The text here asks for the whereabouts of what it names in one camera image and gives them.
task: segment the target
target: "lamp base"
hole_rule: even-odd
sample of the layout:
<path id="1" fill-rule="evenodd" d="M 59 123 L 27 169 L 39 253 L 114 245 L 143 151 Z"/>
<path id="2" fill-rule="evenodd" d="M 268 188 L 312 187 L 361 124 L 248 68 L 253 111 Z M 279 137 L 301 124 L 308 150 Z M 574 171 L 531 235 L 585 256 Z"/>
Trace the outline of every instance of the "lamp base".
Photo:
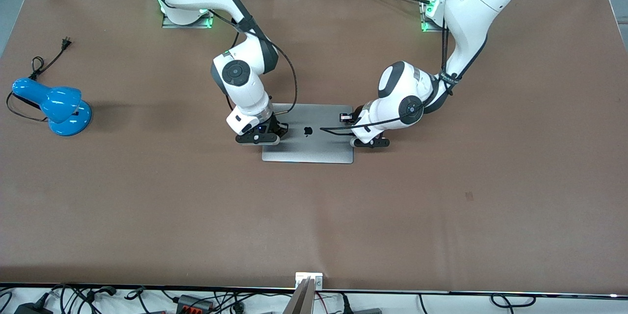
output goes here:
<path id="1" fill-rule="evenodd" d="M 87 128 L 89 122 L 92 121 L 92 108 L 85 101 L 80 101 L 76 112 L 70 116 L 68 120 L 61 123 L 48 121 L 48 126 L 57 135 L 72 136 Z"/>

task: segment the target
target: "red wire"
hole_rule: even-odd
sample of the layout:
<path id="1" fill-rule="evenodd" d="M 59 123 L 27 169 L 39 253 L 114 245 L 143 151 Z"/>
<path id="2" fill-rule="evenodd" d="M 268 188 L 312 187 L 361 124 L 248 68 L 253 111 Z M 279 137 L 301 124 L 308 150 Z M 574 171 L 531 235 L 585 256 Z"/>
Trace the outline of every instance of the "red wire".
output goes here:
<path id="1" fill-rule="evenodd" d="M 316 292 L 316 295 L 320 299 L 320 303 L 321 305 L 323 305 L 323 309 L 325 309 L 325 314 L 329 314 L 329 312 L 327 311 L 327 306 L 325 305 L 325 301 L 323 301 L 323 297 L 320 295 L 319 292 Z"/>

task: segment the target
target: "table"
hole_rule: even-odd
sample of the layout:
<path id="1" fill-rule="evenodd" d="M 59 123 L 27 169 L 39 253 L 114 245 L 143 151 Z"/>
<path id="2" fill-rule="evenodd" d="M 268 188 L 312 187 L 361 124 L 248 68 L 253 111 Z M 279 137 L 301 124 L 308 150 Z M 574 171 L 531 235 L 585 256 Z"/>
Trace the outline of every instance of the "table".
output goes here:
<path id="1" fill-rule="evenodd" d="M 358 106 L 440 34 L 405 0 L 242 0 L 299 102 Z M 161 29 L 154 0 L 25 0 L 0 84 L 80 88 L 61 138 L 0 110 L 0 281 L 628 292 L 628 55 L 608 0 L 513 0 L 443 108 L 354 164 L 262 162 L 210 77 L 234 31 Z M 290 102 L 285 61 L 262 77 Z"/>

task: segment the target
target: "blue desk lamp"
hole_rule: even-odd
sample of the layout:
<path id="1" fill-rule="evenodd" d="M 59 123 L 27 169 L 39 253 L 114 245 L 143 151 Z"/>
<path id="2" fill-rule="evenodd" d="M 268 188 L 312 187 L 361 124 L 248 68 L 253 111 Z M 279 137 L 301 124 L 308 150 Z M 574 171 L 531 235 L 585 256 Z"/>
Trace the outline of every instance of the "blue desk lamp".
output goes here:
<path id="1" fill-rule="evenodd" d="M 19 78 L 13 83 L 13 94 L 38 106 L 47 116 L 50 130 L 57 135 L 76 135 L 92 120 L 92 108 L 81 100 L 81 92 L 76 88 L 50 88 L 29 78 Z"/>

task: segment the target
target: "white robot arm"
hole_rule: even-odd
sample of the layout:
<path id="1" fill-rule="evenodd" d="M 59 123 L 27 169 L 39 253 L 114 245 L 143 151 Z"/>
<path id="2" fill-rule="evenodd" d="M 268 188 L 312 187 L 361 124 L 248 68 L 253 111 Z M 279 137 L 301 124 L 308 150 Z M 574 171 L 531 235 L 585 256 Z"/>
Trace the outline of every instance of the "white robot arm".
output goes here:
<path id="1" fill-rule="evenodd" d="M 440 5 L 444 4 L 441 18 L 433 20 L 448 28 L 456 42 L 444 70 L 431 75 L 403 61 L 386 68 L 379 81 L 379 98 L 354 113 L 357 119 L 351 129 L 355 135 L 352 145 L 377 146 L 377 136 L 383 131 L 412 126 L 424 113 L 440 108 L 447 93 L 484 48 L 489 27 L 510 1 L 440 0 Z"/>
<path id="2" fill-rule="evenodd" d="M 168 19 L 176 24 L 190 24 L 207 9 L 228 12 L 243 43 L 218 55 L 211 64 L 211 77 L 222 92 L 231 97 L 235 108 L 227 124 L 238 134 L 240 144 L 278 144 L 287 131 L 273 114 L 273 105 L 260 75 L 274 70 L 278 55 L 273 44 L 240 0 L 159 0 Z"/>

